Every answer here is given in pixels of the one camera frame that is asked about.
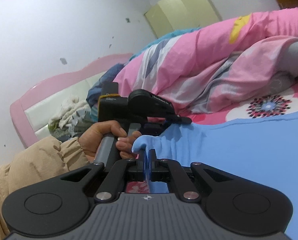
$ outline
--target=blue towel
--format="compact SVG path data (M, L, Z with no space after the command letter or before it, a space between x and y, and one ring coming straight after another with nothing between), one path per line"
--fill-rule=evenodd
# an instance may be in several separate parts
M159 137L141 136L134 145L156 150L157 158L182 166L202 162L283 192L293 216L286 234L298 240L298 112L260 119L237 119L218 125L171 125ZM150 182L152 193L168 192Z
M93 107L93 105L98 103L98 98L101 95L101 89L104 82L113 82L118 73L124 68L124 64L118 63L112 66L107 70L105 74L102 75L101 78L93 85L93 87L88 91L88 95L86 101Z
M141 53L143 53L146 49L150 48L152 45L158 44L159 42L163 40L170 40L171 38L186 34L186 33L191 33L196 30L200 30L201 28L195 28L195 29L186 29L186 30L175 30L172 33L168 33L159 39L149 43L144 49L142 49L139 53L132 55L132 57L129 59L129 61L133 60L135 57L138 57Z

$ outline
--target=beige jacket sleeve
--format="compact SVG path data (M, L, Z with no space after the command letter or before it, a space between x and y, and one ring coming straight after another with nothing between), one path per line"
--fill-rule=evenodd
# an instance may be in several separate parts
M15 190L87 165L78 138L61 143L50 136L0 166L0 240L9 234L1 213L5 198Z

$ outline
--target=yellow patch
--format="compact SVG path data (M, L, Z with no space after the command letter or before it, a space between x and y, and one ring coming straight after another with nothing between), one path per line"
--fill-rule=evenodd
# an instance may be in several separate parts
M230 39L229 39L229 43L233 44L236 42L236 40L239 37L240 31L242 29L242 27L244 25L246 25L248 23L248 21L250 20L250 16L251 14L247 15L247 16L240 16L233 24L233 29L232 32L230 34Z

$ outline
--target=pink headboard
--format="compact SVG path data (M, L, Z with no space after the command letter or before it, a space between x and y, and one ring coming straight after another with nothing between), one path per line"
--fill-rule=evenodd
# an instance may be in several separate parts
M132 53L102 57L79 71L64 73L45 79L29 89L21 98L12 103L10 106L11 119L23 145L29 147L38 141L25 114L26 109L67 87L108 70L117 63L128 62L131 56Z

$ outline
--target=hand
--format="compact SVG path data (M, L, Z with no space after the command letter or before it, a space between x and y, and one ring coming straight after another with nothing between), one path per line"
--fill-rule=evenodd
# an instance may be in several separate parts
M116 147L120 151L121 158L136 158L136 154L132 153L131 149L134 141L141 135L142 134L139 131L134 131L131 136L118 138L118 142L116 142Z
M92 162L94 160L97 148L103 138L103 135L109 132L119 138L124 138L127 136L126 131L121 128L117 121L107 121L93 124L78 139L78 142L81 145L81 148L88 161Z

